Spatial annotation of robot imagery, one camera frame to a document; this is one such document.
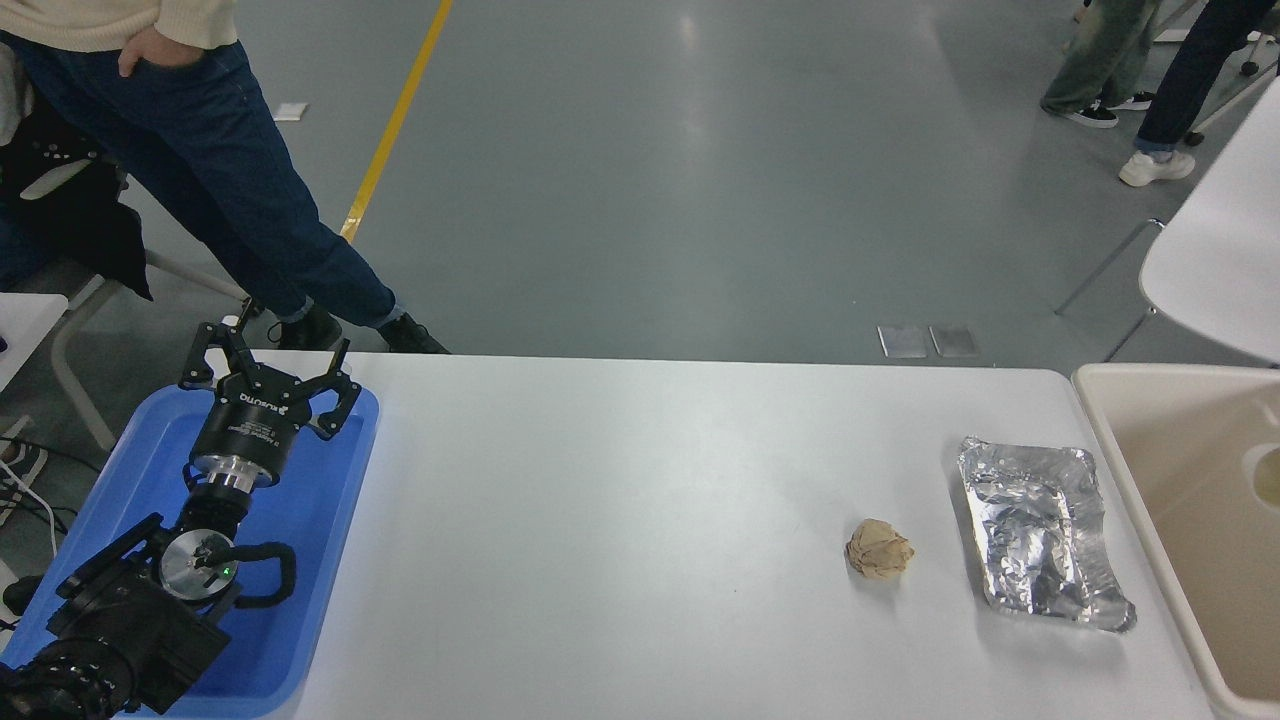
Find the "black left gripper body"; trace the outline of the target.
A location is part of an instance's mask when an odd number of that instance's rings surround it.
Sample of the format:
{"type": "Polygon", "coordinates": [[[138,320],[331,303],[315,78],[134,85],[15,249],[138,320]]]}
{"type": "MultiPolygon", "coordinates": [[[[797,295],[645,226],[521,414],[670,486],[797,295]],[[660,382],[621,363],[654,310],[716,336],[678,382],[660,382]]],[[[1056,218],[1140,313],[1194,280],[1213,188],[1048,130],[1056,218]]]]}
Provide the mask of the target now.
{"type": "Polygon", "coordinates": [[[302,425],[312,416],[316,380],[278,370],[239,370],[224,375],[189,462],[210,473],[218,459],[237,457],[259,477],[280,477],[302,425]]]}

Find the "person's left hand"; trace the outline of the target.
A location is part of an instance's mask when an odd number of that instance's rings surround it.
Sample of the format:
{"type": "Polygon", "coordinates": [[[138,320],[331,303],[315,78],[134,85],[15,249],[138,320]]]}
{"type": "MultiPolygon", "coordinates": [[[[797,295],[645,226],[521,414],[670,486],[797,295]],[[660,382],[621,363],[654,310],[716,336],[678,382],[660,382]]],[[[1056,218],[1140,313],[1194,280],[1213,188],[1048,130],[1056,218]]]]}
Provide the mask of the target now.
{"type": "Polygon", "coordinates": [[[118,74],[131,77],[142,61],[161,68],[189,67],[200,61],[204,54],[201,47],[178,42],[148,27],[125,41],[118,58],[118,74]]]}

